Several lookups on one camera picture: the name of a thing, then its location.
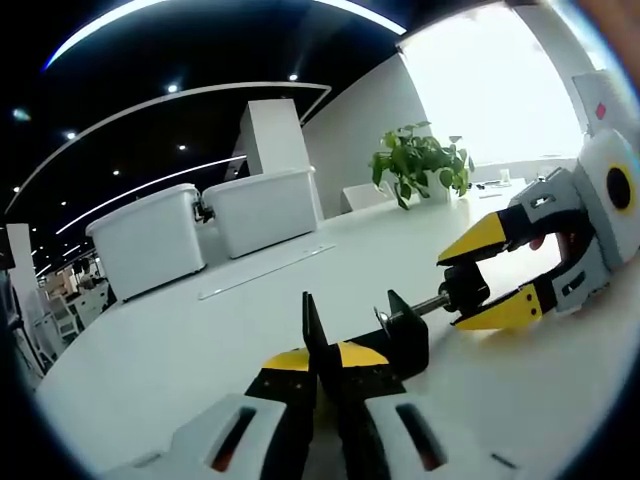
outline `curved light strip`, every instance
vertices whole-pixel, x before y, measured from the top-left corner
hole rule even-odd
[[[93,22],[85,25],[76,33],[71,35],[69,39],[64,42],[58,50],[51,56],[49,61],[45,64],[43,70],[46,70],[51,66],[53,62],[55,62],[58,58],[60,58],[65,52],[67,52],[74,45],[77,45],[82,40],[87,38],[92,33],[97,32],[102,27],[109,25],[111,22],[118,20],[119,18],[124,17],[125,15],[129,15],[130,13],[136,12],[142,8],[150,7],[160,2],[166,2],[168,0],[133,0],[129,3],[126,3],[118,8],[114,8],[108,13],[105,13],[101,17],[96,18]],[[372,12],[371,10],[357,5],[355,3],[349,2],[347,0],[314,0],[316,2],[324,3],[326,5],[330,5],[332,7],[340,8],[347,12],[351,12],[355,15],[359,15],[367,20],[371,20],[372,22],[377,23],[378,25],[383,26],[391,30],[398,35],[404,35],[406,33],[406,29],[398,25],[397,23],[392,22],[386,17],[382,15]]]
[[[62,232],[64,232],[70,226],[76,224],[77,222],[79,222],[83,218],[91,215],[92,213],[97,212],[101,208],[106,207],[110,203],[113,203],[113,202],[115,202],[117,200],[120,200],[121,198],[124,198],[127,195],[131,195],[132,193],[139,192],[143,188],[147,188],[147,187],[150,187],[151,185],[155,185],[156,183],[160,183],[160,182],[163,182],[165,180],[169,180],[170,178],[175,178],[175,177],[177,177],[179,175],[184,175],[185,173],[195,172],[196,170],[201,170],[203,168],[213,167],[214,165],[220,165],[221,163],[233,162],[234,160],[243,160],[245,158],[247,158],[246,155],[239,155],[237,157],[227,158],[225,160],[218,160],[217,162],[205,163],[204,165],[198,165],[197,167],[187,168],[186,170],[182,170],[180,172],[172,173],[171,175],[167,175],[166,177],[158,178],[158,179],[153,180],[153,181],[151,181],[149,183],[145,183],[144,185],[140,185],[139,187],[136,187],[136,188],[134,188],[132,190],[129,190],[128,192],[124,192],[124,193],[118,195],[117,197],[113,197],[111,200],[107,200],[106,202],[101,203],[97,207],[92,208],[88,212],[83,213],[78,218],[76,218],[75,220],[70,221],[64,227],[62,227],[60,230],[58,230],[56,232],[56,235],[60,235]]]
[[[75,247],[73,247],[71,250],[67,250],[66,252],[64,252],[62,254],[63,257],[66,257],[67,255],[69,255],[71,252],[75,252],[77,249],[80,248],[80,245],[76,245]]]
[[[314,1],[319,3],[324,3],[326,5],[331,5],[332,7],[341,8],[342,10],[346,10],[347,12],[351,12],[356,15],[359,15],[363,18],[366,18],[367,20],[371,20],[372,22],[375,22],[378,25],[383,26],[384,28],[391,30],[394,33],[397,33],[398,35],[404,35],[405,33],[407,33],[406,28],[403,28],[397,23],[392,22],[388,18],[383,17],[382,15],[376,12],[372,12],[368,8],[364,8],[363,6],[358,5],[356,3],[349,2],[347,0],[314,0]]]
[[[42,270],[40,270],[38,273],[36,273],[36,278],[38,278],[40,275],[42,275],[44,272],[46,272],[50,268],[51,268],[51,264],[49,264],[46,267],[44,267]]]
[[[304,125],[304,121],[307,119],[309,115],[316,109],[316,107],[324,100],[324,98],[331,93],[331,87],[328,85],[319,85],[317,83],[299,83],[299,82],[238,82],[238,83],[225,83],[222,85],[210,85],[208,87],[200,87],[200,88],[192,88],[191,90],[184,90],[178,93],[172,93],[171,95],[164,95],[162,97],[154,98],[153,100],[147,100],[146,102],[139,103],[138,105],[134,105],[133,107],[129,107],[121,112],[111,115],[110,117],[105,118],[104,120],[99,121],[95,125],[87,128],[86,130],[78,133],[72,140],[69,140],[67,143],[63,144],[60,148],[58,148],[55,152],[49,155],[44,161],[36,167],[36,169],[29,175],[29,177],[25,180],[25,182],[18,188],[18,191],[9,202],[9,205],[4,210],[5,215],[9,213],[13,204],[18,200],[18,197],[24,193],[27,185],[31,183],[31,181],[38,175],[43,168],[45,168],[49,163],[51,163],[58,155],[64,152],[67,148],[73,145],[75,142],[80,141],[82,138],[86,137],[90,133],[95,132],[99,128],[104,127],[105,125],[118,120],[122,117],[126,117],[127,115],[137,112],[139,110],[143,110],[147,107],[152,107],[153,105],[158,105],[159,103],[168,102],[170,100],[175,100],[181,97],[188,97],[189,95],[198,95],[200,93],[208,93],[208,92],[217,92],[220,90],[233,90],[240,88],[262,88],[262,87],[291,87],[291,88],[311,88],[317,90],[323,90],[322,94],[317,98],[315,102],[309,107],[302,117],[300,117],[300,125]]]
[[[133,0],[129,3],[126,3],[118,8],[114,8],[108,13],[105,13],[101,17],[96,18],[93,22],[85,25],[76,33],[71,35],[69,39],[64,42],[58,50],[51,56],[49,61],[44,66],[43,70],[46,70],[51,66],[53,62],[55,62],[58,58],[62,56],[67,50],[69,50],[74,45],[80,43],[82,40],[87,38],[92,33],[97,32],[105,25],[109,25],[111,22],[118,20],[119,18],[124,17],[130,13],[133,13],[137,10],[140,10],[145,7],[150,7],[151,5],[155,5],[156,3],[166,2],[167,0]]]

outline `white chair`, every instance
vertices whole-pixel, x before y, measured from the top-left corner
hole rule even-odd
[[[394,198],[391,187],[386,181],[383,181],[380,182],[380,188],[373,183],[365,183],[364,185],[343,189],[340,195],[340,203],[342,213],[349,213],[388,202]]]
[[[38,355],[44,356],[53,365],[53,362],[60,358],[66,348],[53,314],[48,313],[33,322],[33,331]]]
[[[49,306],[58,326],[60,336],[65,342],[71,342],[75,337],[80,335],[80,328],[78,327],[76,316],[67,308],[64,298],[53,297],[49,299]]]

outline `circular sensor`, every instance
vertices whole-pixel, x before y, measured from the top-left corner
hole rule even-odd
[[[629,179],[619,168],[614,167],[607,174],[607,193],[618,210],[624,210],[631,203]]]

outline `office furniture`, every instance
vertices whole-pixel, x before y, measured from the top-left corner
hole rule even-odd
[[[239,275],[294,251],[334,248],[205,300],[198,293],[211,288],[215,269],[116,305],[54,365],[38,404],[94,472],[163,450],[181,425],[227,393],[244,392],[266,359],[302,346],[303,291],[313,294],[329,343],[379,328],[372,307],[388,310],[390,288],[409,304],[435,294],[443,278],[437,256],[510,198],[477,194],[474,188],[450,204],[409,212],[390,202],[332,218],[313,234],[220,268]],[[495,298],[559,260],[548,237],[538,251],[525,246],[480,269]],[[589,308],[548,315],[527,330],[460,332],[450,326],[455,314],[433,312],[425,317],[430,365],[405,386],[517,473],[557,477],[609,416],[637,357],[639,260],[617,272]]]
[[[67,307],[64,298],[53,297],[49,299],[51,315],[60,332],[60,337],[66,343],[70,343],[75,337],[80,335],[80,327],[76,316]]]
[[[83,291],[79,297],[68,302],[68,306],[73,306],[80,317],[84,328],[91,325],[102,313],[102,307],[107,303],[107,291],[109,282],[102,282],[91,290]]]
[[[373,183],[365,183],[343,188],[340,194],[342,213],[362,210],[394,199],[391,187],[386,181],[380,182],[380,188]]]

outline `potted plant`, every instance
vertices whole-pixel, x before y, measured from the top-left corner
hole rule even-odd
[[[393,191],[398,205],[405,210],[409,210],[406,201],[411,198],[413,190],[417,190],[422,198],[430,198],[441,185],[447,195],[452,188],[458,192],[458,196],[463,196],[469,186],[469,171],[466,167],[468,165],[472,172],[475,169],[467,151],[456,147],[462,137],[449,137],[451,145],[443,147],[431,135],[414,135],[416,129],[427,125],[430,123],[420,122],[385,133],[381,143],[389,151],[376,152],[369,164],[376,186],[380,186],[382,174],[386,170],[395,175]]]

